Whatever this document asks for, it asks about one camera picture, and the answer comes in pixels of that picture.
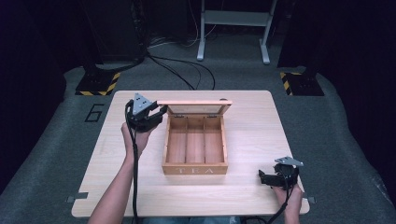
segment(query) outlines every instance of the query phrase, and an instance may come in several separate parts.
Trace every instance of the wooden table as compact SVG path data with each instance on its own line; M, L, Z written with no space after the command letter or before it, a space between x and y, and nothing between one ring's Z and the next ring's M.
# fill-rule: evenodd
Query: wooden table
M255 216L278 210L273 190L261 184L258 171L273 175L275 159L292 155L269 91L117 91L79 189L88 192L88 197L75 201L73 216L89 217L120 169L125 156L120 126L125 104L134 99L136 92L150 101L233 101L224 114L227 175L164 175L167 116L163 117L139 161L140 217ZM132 198L131 193L127 217L133 215ZM309 203L303 199L301 214L308 211Z

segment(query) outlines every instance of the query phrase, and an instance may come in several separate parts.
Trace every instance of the black speaker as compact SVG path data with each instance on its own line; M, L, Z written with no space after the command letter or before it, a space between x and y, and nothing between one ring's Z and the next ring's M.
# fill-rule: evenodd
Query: black speaker
M103 63L144 59L149 35L143 1L80 1Z

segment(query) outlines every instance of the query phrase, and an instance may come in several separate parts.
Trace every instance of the wooden box front panel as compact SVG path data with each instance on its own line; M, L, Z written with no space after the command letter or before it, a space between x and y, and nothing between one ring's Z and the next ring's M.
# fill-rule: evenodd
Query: wooden box front panel
M168 117L163 153L166 175L224 175L227 167L222 116Z

